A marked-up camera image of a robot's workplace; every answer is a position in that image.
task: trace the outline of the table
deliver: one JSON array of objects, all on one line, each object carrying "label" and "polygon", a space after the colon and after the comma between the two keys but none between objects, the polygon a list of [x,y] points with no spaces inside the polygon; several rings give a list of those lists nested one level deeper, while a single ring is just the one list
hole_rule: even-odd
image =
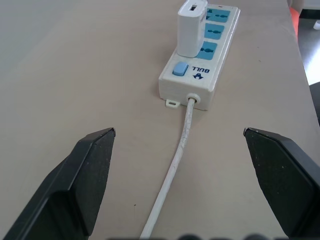
[{"label": "table", "polygon": [[[158,92],[183,0],[19,1],[0,7],[0,237],[76,142],[108,127],[116,138],[90,239],[139,236],[185,117],[185,107],[166,108]],[[245,127],[279,133],[320,164],[290,12],[285,0],[210,3],[240,8],[239,23],[210,110],[194,110],[152,236],[284,236],[242,134]]]}]

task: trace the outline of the white cable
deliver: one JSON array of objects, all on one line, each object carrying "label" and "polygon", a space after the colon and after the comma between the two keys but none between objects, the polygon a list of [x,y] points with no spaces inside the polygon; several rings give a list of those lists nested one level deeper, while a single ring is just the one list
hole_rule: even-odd
[{"label": "white cable", "polygon": [[155,203],[154,203],[153,208],[151,210],[151,213],[149,215],[149,218],[146,221],[146,224],[143,228],[140,239],[149,239],[150,238],[150,235],[152,233],[152,230],[154,229],[154,226],[155,226],[156,221],[158,219],[162,205],[165,202],[167,193],[170,189],[170,185],[172,183],[172,180],[174,179],[179,162],[180,162],[181,157],[184,153],[184,148],[185,148],[187,141],[188,141],[188,135],[189,135],[189,131],[190,131],[190,126],[191,126],[191,121],[192,121],[192,112],[194,109],[194,105],[195,105],[195,100],[193,98],[189,98],[188,105],[186,107],[184,126],[183,126],[183,131],[182,131],[179,145],[176,149],[176,152],[175,152],[174,158],[172,160],[172,163],[170,165],[170,168],[168,170],[168,173],[165,176],[161,190],[160,190],[158,196],[156,197],[156,200],[155,200]]}]

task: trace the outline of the power strip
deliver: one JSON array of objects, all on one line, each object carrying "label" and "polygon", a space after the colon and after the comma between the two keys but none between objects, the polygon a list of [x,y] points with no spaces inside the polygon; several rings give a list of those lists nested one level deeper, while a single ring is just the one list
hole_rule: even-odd
[{"label": "power strip", "polygon": [[204,42],[198,55],[180,56],[175,49],[159,77],[160,97],[167,107],[186,106],[193,98],[194,108],[209,109],[239,14],[234,6],[207,5]]}]

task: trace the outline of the usb port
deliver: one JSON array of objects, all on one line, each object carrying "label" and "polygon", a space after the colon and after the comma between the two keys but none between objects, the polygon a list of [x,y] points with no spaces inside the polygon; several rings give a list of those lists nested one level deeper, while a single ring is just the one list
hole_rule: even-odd
[{"label": "usb port", "polygon": [[195,9],[196,9],[196,7],[197,7],[197,5],[192,5],[192,7],[190,8],[190,11],[195,10]]}]

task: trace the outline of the power switch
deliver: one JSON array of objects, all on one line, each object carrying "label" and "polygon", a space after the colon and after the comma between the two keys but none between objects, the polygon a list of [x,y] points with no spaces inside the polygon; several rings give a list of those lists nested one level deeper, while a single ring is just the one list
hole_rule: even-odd
[{"label": "power switch", "polygon": [[185,75],[188,67],[189,65],[186,62],[180,61],[175,65],[172,73],[173,75],[182,77],[183,75]]}]

